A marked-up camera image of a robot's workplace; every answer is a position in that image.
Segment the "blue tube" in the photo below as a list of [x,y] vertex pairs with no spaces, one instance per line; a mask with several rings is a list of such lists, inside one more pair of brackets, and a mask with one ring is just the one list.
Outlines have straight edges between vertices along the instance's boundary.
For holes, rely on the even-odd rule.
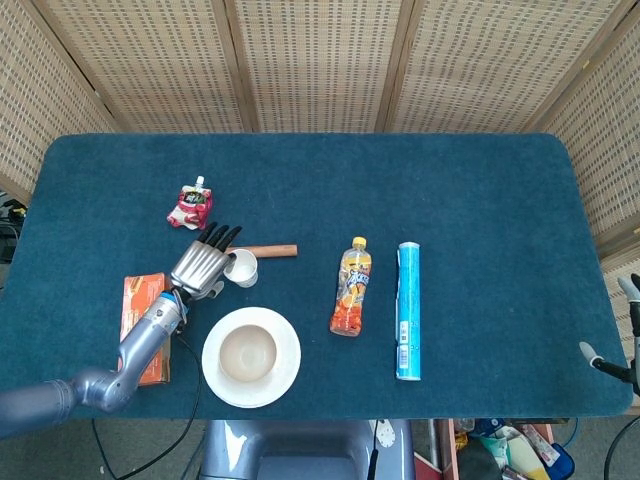
[[398,247],[396,378],[420,380],[420,245]]

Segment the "bottle cap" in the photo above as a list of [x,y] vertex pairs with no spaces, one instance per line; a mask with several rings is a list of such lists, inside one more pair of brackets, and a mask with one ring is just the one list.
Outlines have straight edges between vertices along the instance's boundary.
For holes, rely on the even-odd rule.
[[355,247],[367,248],[367,239],[364,237],[353,237],[352,245]]

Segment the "orange box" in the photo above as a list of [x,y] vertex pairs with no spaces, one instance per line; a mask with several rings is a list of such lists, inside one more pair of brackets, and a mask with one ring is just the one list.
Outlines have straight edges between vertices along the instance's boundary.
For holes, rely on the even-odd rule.
[[[168,287],[168,279],[164,273],[124,278],[124,295],[122,297],[122,321],[120,323],[120,341],[127,336],[133,326],[138,323],[147,309]],[[171,356],[171,339],[168,339],[156,353],[151,363],[140,378],[140,385],[154,385],[169,381],[169,359]]]

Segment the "wooden dowel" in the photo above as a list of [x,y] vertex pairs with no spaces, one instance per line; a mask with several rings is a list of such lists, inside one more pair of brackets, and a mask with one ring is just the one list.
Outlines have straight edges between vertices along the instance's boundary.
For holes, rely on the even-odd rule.
[[256,258],[296,257],[298,245],[262,245],[250,247],[229,247],[225,253],[231,253],[235,249],[249,250]]

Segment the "small white cup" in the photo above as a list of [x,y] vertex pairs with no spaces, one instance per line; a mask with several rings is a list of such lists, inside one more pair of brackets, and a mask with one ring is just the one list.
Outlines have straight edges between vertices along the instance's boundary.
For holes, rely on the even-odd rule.
[[224,276],[242,288],[253,287],[258,281],[258,259],[249,250],[234,250],[236,261],[224,269]]

